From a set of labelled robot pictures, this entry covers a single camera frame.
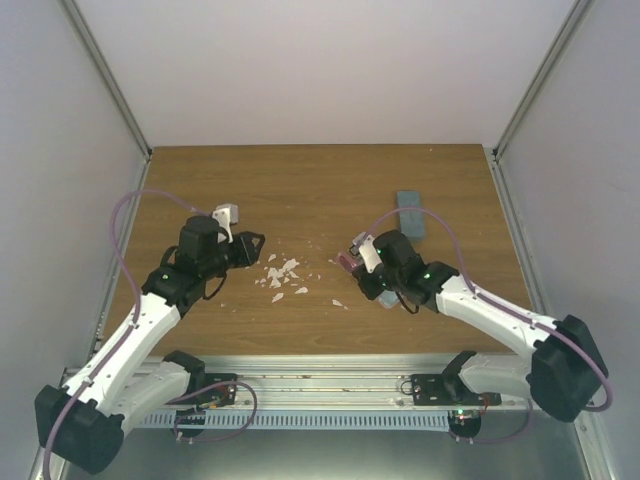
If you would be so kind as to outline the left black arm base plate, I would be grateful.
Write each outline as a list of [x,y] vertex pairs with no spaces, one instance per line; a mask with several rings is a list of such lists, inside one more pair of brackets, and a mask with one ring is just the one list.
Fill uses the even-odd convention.
[[197,408],[225,407],[235,403],[238,375],[205,372],[190,379],[187,390],[168,405],[192,405]]

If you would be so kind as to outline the pink tinted sunglasses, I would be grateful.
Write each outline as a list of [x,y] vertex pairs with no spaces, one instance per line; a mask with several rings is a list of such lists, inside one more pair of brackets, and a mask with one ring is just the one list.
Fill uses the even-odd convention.
[[336,257],[336,263],[348,273],[352,273],[360,266],[360,261],[349,252],[340,252]]

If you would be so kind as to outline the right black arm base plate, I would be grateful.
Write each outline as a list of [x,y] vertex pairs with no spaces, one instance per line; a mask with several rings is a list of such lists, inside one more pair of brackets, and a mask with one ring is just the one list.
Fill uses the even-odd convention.
[[412,374],[400,381],[399,391],[415,406],[492,407],[502,404],[497,393],[474,393],[455,375]]

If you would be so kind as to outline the pink glasses case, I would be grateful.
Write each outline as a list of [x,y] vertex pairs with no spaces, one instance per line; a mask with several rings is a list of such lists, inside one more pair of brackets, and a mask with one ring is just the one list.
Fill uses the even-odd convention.
[[[353,257],[357,258],[360,261],[360,266],[359,267],[365,268],[364,261],[359,256],[353,256]],[[378,301],[378,303],[380,305],[382,305],[384,308],[387,308],[387,309],[393,308],[395,305],[397,305],[399,303],[399,300],[397,299],[396,295],[394,293],[392,293],[391,291],[388,291],[388,290],[384,290],[383,292],[381,292],[376,297],[376,300]]]

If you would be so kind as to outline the teal glasses case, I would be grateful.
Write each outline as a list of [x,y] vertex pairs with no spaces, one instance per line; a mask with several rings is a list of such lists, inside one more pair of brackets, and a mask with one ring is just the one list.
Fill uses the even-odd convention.
[[420,211],[421,196],[415,190],[399,190],[396,192],[396,205],[399,209],[399,230],[411,242],[423,241],[427,236],[426,223]]

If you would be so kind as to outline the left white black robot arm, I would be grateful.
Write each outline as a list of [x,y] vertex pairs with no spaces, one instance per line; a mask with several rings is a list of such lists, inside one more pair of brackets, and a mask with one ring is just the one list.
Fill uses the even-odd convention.
[[229,207],[190,217],[177,244],[145,283],[133,288],[131,312],[101,349],[63,385],[42,388],[34,406],[43,478],[50,478],[54,456],[100,473],[152,412],[171,406],[182,419],[216,402],[232,402],[238,389],[249,387],[234,375],[212,378],[201,360],[181,351],[166,355],[144,378],[133,378],[194,304],[214,298],[207,290],[210,280],[225,281],[230,270],[259,260],[264,235],[235,233],[236,222]]

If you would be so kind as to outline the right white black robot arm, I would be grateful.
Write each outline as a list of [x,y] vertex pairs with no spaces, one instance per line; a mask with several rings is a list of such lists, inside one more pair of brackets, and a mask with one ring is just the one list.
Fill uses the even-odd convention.
[[570,423],[587,410],[608,378],[608,369],[585,322],[562,320],[514,305],[468,281],[438,261],[426,263],[398,230],[377,237],[362,233],[350,249],[351,274],[369,300],[396,295],[413,312],[426,308],[460,320],[511,350],[490,357],[458,354],[444,369],[443,393],[464,405],[477,394],[533,401],[556,420]]

